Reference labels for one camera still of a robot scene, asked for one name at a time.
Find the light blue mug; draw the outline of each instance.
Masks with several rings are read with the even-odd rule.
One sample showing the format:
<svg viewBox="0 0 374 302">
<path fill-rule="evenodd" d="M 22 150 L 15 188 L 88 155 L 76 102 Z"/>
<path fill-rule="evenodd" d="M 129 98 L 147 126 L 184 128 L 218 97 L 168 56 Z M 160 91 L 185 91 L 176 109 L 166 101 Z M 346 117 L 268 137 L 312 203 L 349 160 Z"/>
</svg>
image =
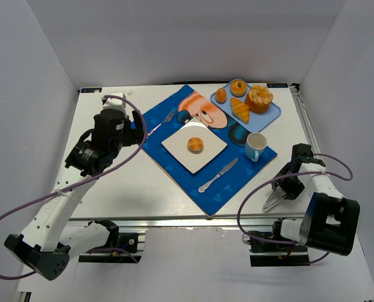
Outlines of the light blue mug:
<svg viewBox="0 0 374 302">
<path fill-rule="evenodd" d="M 267 147 L 267 139 L 264 135 L 258 132 L 250 133 L 247 136 L 244 153 L 253 162 L 257 162 L 265 147 Z"/>
</svg>

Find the gray wall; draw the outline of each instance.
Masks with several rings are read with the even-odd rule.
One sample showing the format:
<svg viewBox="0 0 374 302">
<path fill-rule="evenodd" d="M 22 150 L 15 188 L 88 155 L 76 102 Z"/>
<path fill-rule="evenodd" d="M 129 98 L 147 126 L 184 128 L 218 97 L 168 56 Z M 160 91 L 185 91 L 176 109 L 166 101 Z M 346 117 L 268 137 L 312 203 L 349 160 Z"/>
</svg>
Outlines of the gray wall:
<svg viewBox="0 0 374 302">
<path fill-rule="evenodd" d="M 358 235 L 374 282 L 374 1 L 345 2 L 301 87 L 322 151 L 353 168 L 352 182 L 336 183 L 361 204 Z"/>
<path fill-rule="evenodd" d="M 76 87 L 301 82 L 344 0 L 28 0 Z"/>
<path fill-rule="evenodd" d="M 50 191 L 77 94 L 25 0 L 0 0 L 0 215 Z M 3 247 L 37 206 L 0 222 L 0 272 L 21 264 Z M 15 281 L 0 281 L 11 301 Z"/>
</svg>

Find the mug handle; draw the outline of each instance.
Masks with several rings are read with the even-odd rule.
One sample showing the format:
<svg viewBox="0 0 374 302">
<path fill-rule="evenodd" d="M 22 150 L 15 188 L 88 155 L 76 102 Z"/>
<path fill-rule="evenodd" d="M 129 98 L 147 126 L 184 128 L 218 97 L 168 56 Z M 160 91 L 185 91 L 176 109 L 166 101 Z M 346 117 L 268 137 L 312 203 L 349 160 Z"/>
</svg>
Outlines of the mug handle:
<svg viewBox="0 0 374 302">
<path fill-rule="evenodd" d="M 258 161 L 258 157 L 260 156 L 260 154 L 258 153 L 258 151 L 257 150 L 255 150 L 254 151 L 254 158 L 253 159 L 251 159 L 253 162 L 256 162 L 256 161 Z"/>
</svg>

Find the tray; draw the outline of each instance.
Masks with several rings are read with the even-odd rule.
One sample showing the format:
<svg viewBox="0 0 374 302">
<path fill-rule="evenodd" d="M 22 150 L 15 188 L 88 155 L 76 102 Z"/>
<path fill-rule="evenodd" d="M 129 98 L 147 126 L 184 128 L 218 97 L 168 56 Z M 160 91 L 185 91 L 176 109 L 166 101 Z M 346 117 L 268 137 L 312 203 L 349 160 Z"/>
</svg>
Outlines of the tray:
<svg viewBox="0 0 374 302">
<path fill-rule="evenodd" d="M 247 93 L 249 93 L 251 86 L 247 84 L 247 91 L 245 95 L 238 98 L 237 96 L 234 96 L 230 92 L 230 85 L 232 84 L 234 80 L 230 81 L 228 84 L 224 86 L 226 93 L 227 93 L 227 100 L 226 102 L 224 102 L 224 104 L 218 103 L 217 100 L 215 99 L 216 91 L 211 95 L 210 100 L 213 104 L 215 104 L 220 109 L 222 109 L 225 113 L 227 113 L 231 118 L 236 120 L 236 122 L 242 125 L 245 129 L 247 129 L 250 132 L 260 132 L 262 129 L 264 129 L 269 124 L 271 124 L 275 119 L 277 119 L 279 115 L 281 115 L 281 108 L 279 108 L 274 103 L 271 103 L 268 110 L 263 114 L 259 115 L 257 113 L 250 111 L 250 121 L 247 124 L 243 123 L 241 120 L 236 118 L 232 113 L 232 108 L 230 107 L 230 99 L 237 98 L 237 99 L 240 99 L 244 103 L 244 99 L 246 98 Z"/>
</svg>

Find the pastry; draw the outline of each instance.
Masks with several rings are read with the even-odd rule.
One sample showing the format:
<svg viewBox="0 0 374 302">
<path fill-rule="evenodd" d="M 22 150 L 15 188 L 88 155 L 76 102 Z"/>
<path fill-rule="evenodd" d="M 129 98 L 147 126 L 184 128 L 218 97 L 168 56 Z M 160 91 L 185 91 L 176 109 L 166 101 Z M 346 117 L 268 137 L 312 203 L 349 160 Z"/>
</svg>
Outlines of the pastry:
<svg viewBox="0 0 374 302">
<path fill-rule="evenodd" d="M 234 96 L 243 96 L 246 94 L 247 84 L 242 80 L 234 80 L 230 85 L 230 91 Z"/>
<path fill-rule="evenodd" d="M 223 104 L 226 102 L 227 99 L 227 93 L 225 88 L 219 88 L 217 92 L 215 93 L 215 99 L 217 100 L 218 103 Z"/>
<path fill-rule="evenodd" d="M 274 95 L 270 93 L 266 86 L 254 85 L 247 94 L 244 103 L 250 107 L 250 111 L 264 113 L 273 99 Z"/>
<path fill-rule="evenodd" d="M 191 137 L 188 140 L 187 147 L 193 153 L 200 153 L 204 147 L 204 142 L 198 137 Z"/>
<path fill-rule="evenodd" d="M 237 98 L 230 99 L 230 106 L 232 107 L 232 113 L 243 123 L 248 123 L 250 120 L 250 109 L 248 105 L 244 104 Z"/>
</svg>

